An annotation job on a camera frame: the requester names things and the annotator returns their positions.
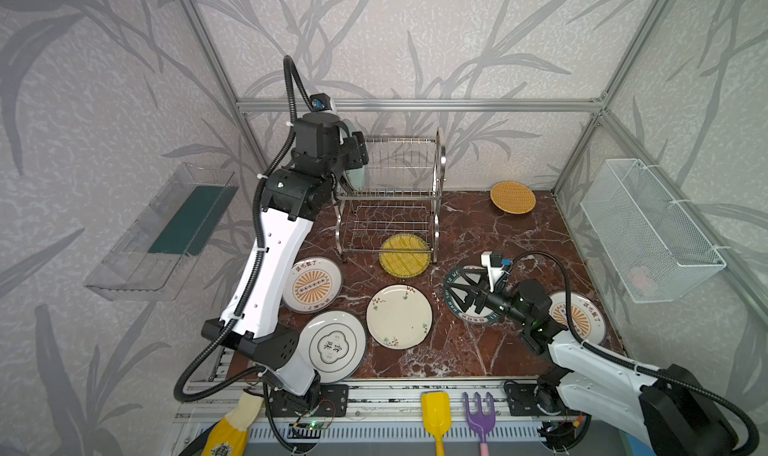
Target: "yellow patterned plate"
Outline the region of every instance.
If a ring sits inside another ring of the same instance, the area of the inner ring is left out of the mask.
[[[549,316],[555,321],[568,326],[565,320],[565,291],[558,291],[549,296],[552,306],[549,307]],[[605,339],[605,317],[600,313],[594,303],[571,291],[571,317],[576,327],[576,333],[590,343],[599,345]]]
[[[491,188],[491,201],[513,214],[524,214],[536,206],[536,197],[527,186],[514,181],[502,181]]]
[[[330,305],[341,286],[341,270],[336,263],[321,257],[303,259],[290,270],[283,302],[297,313],[314,313]]]
[[[384,242],[382,250],[429,251],[429,246],[416,235],[398,233]],[[379,253],[379,262],[394,277],[413,278],[427,269],[430,256],[430,253]]]

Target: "red marble surface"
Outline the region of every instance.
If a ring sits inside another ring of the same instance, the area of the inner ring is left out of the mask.
[[[353,377],[534,376],[547,371],[551,365],[533,356],[519,340],[522,328],[516,322],[500,319],[493,324],[473,325],[454,316],[443,302],[446,274],[457,266],[480,264],[480,254],[486,250],[501,251],[505,257],[527,250],[554,254],[569,271],[572,290],[590,298],[605,314],[552,195],[547,191],[535,194],[537,202],[532,212],[512,215],[496,208],[487,192],[444,193],[438,262],[406,280],[382,269],[375,253],[348,253],[347,261],[342,263],[335,251],[336,216],[331,207],[322,210],[298,259],[323,256],[339,263],[344,286],[326,310],[349,311],[365,326],[370,298],[379,289],[397,283],[417,288],[432,305],[432,328],[424,342],[397,350],[379,345],[369,335],[368,352]],[[523,260],[510,282],[525,278],[538,279],[550,293],[563,288],[561,273],[543,257]],[[300,329],[315,315],[293,313],[283,307],[280,322]],[[615,331],[606,321],[608,335],[603,346],[622,351]],[[234,360],[230,372],[242,369],[244,364]]]

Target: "yellow plate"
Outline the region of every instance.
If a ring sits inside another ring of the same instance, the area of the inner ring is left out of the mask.
[[[536,206],[536,197],[524,184],[514,181],[496,183],[491,189],[491,201],[507,213],[523,214]]]
[[[398,233],[382,245],[382,250],[429,251],[425,240],[410,233]],[[389,274],[398,278],[413,278],[429,266],[430,253],[379,253],[379,262]]]

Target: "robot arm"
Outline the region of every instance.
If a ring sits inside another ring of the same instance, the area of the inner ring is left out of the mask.
[[[296,407],[306,410],[316,403],[319,376],[300,356],[294,357],[299,333],[277,322],[283,287],[301,244],[323,204],[342,181],[345,171],[368,163],[362,133],[350,132],[329,110],[332,100],[312,95],[308,113],[293,123],[296,147],[292,167],[274,171],[267,179],[260,202],[264,248],[254,243],[243,276],[221,317],[206,321],[202,334],[214,341],[233,319],[237,320],[222,344],[263,365],[264,377],[276,388],[295,395]],[[256,258],[263,253],[248,303],[239,317],[235,308],[244,297],[254,272]]]
[[[734,429],[714,400],[702,395],[709,392],[701,389],[686,369],[671,365],[660,370],[640,365],[606,348],[582,342],[570,328],[549,316],[551,299],[540,282],[525,279],[511,294],[505,294],[501,287],[514,262],[490,251],[481,256],[481,261],[488,270],[488,281],[479,282],[475,291],[463,287],[469,299],[465,304],[490,308],[515,319],[523,325],[520,337],[525,346],[557,365],[539,377],[540,404],[554,407],[562,403],[598,417],[645,442],[657,456],[732,454],[738,442]],[[741,412],[722,398],[717,402]],[[749,420],[741,413],[740,418]],[[754,451],[757,438],[756,432],[750,431],[745,446],[751,443],[753,448],[740,454]]]

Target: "dish rack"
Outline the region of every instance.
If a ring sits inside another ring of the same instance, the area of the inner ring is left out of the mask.
[[[446,173],[440,129],[434,137],[367,137],[365,184],[336,195],[336,249],[345,253],[430,253],[437,261]],[[398,233],[425,240],[428,250],[382,250]]]

